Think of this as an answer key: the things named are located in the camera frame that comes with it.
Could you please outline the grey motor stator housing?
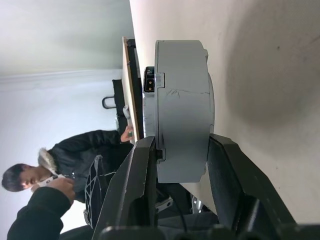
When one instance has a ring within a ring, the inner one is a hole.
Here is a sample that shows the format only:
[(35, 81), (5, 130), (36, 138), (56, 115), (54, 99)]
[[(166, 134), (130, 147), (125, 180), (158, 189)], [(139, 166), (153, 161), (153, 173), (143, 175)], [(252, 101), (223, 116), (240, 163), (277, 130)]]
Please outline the grey motor stator housing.
[(214, 125), (208, 52), (199, 40), (155, 44), (155, 140), (159, 183), (197, 183)]

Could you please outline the white handheld device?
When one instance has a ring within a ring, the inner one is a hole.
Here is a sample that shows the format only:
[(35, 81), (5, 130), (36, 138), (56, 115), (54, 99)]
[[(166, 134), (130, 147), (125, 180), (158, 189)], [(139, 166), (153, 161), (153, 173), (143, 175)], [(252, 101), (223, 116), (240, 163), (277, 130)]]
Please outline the white handheld device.
[(123, 115), (127, 120), (127, 124), (130, 125), (131, 124), (131, 115), (130, 115), (130, 109), (128, 105), (125, 105), (122, 109)]

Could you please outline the person's left hand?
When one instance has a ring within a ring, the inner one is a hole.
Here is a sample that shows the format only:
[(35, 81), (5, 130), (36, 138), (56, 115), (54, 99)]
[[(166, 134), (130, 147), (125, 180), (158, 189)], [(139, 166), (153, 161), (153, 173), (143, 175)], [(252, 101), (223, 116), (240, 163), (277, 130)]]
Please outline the person's left hand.
[(134, 140), (134, 128), (131, 125), (127, 125), (123, 134), (120, 136), (121, 143), (130, 143)]

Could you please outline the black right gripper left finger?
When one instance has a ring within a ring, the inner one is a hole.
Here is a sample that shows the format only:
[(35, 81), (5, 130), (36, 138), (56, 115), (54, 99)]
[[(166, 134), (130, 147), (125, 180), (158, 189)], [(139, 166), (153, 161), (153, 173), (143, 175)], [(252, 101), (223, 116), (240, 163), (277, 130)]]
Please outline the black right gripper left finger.
[(112, 177), (93, 234), (101, 236), (122, 227), (154, 227), (156, 178), (156, 141), (148, 136), (135, 143)]

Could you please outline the wooden desk black frame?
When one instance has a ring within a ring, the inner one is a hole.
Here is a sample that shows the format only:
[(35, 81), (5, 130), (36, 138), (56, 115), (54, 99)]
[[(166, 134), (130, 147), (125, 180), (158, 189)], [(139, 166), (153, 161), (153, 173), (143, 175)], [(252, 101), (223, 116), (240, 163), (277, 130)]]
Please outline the wooden desk black frame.
[(123, 96), (130, 114), (127, 122), (133, 127), (131, 142), (135, 143), (144, 138), (142, 79), (135, 39), (122, 37), (121, 41)]

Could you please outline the person in black jacket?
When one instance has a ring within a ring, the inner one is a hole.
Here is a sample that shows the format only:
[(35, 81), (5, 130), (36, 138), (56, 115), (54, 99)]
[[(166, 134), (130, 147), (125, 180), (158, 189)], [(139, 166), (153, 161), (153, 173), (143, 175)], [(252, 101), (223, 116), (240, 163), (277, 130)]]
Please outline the person in black jacket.
[(64, 139), (51, 149), (41, 148), (38, 165), (18, 163), (8, 168), (1, 184), (9, 192), (31, 189), (27, 205), (19, 210), (6, 240), (92, 240), (94, 230), (86, 225), (62, 232), (62, 216), (72, 204), (61, 191), (39, 187), (53, 175), (73, 180), (74, 201), (85, 202), (85, 186), (96, 156), (102, 156), (104, 173), (112, 178), (133, 148), (121, 143), (116, 130), (95, 130)]

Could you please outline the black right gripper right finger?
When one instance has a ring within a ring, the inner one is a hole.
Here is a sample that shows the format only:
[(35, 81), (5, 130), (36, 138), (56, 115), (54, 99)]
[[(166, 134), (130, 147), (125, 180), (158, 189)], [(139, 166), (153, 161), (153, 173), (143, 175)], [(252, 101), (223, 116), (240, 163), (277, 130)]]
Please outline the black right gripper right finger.
[(295, 224), (269, 178), (230, 138), (210, 135), (207, 165), (220, 224), (235, 233), (276, 233)]

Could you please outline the person's right hand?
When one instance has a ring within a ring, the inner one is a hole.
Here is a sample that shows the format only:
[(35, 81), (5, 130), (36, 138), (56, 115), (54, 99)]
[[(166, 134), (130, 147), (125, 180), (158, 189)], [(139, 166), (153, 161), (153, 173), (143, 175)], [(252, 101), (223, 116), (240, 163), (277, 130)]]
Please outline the person's right hand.
[(57, 178), (50, 182), (47, 186), (62, 192), (69, 199), (70, 203), (73, 204), (76, 196), (74, 192), (73, 180), (69, 178)]

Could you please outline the white handheld controller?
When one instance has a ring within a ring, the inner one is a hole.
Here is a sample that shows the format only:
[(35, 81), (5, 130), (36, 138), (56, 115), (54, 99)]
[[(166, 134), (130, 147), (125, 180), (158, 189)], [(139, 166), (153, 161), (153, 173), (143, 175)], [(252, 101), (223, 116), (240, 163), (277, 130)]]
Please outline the white handheld controller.
[(37, 185), (39, 187), (45, 187), (47, 186), (50, 182), (52, 182), (55, 179), (59, 179), (59, 178), (65, 178), (62, 174), (58, 174), (58, 175), (52, 175), (51, 177), (39, 182)]

